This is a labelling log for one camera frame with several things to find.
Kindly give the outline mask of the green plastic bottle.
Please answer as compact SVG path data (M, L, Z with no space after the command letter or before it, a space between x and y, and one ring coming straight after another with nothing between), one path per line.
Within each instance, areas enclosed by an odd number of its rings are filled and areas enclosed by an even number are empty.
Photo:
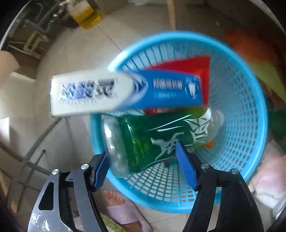
M195 150L214 140L224 124L219 110L190 107L149 115L106 116L102 134L115 177L140 173L176 152L176 144Z

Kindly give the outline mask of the blue white toothpaste box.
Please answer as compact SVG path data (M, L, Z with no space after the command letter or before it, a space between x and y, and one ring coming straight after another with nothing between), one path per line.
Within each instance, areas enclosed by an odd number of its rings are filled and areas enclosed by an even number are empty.
M149 108L207 105L197 75L174 70L80 70L50 80L54 117Z

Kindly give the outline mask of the red snack bag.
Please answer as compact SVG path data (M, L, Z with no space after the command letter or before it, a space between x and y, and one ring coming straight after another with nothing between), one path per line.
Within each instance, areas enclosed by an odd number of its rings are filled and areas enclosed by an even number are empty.
M161 62L144 70L152 85L148 109L208 105L210 57Z

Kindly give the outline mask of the pink slipper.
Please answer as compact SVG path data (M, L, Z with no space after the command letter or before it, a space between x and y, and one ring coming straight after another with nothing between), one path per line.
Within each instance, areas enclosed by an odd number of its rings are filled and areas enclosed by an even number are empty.
M119 225L138 222L140 223L141 231L153 231L148 221L132 201L125 200L123 205L108 206L107 210L110 217Z

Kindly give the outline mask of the blue plastic basket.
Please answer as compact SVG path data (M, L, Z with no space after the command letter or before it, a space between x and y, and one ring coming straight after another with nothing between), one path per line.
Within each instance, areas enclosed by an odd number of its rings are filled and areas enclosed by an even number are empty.
M213 145L195 154L215 169L238 169L249 180L266 143L267 107L253 72L230 47L195 32L162 32L130 45L108 69L138 70L196 56L210 57L208 105L221 111L225 121ZM189 213L196 198L177 164L158 163L124 178L108 171L107 179L135 203L165 213Z

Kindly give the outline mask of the cooking oil bottle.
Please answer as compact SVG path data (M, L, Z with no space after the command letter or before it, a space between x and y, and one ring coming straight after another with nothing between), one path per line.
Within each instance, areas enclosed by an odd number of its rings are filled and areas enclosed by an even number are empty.
M88 1L62 1L60 6L65 7L69 15L83 29L92 28L102 19L100 12Z

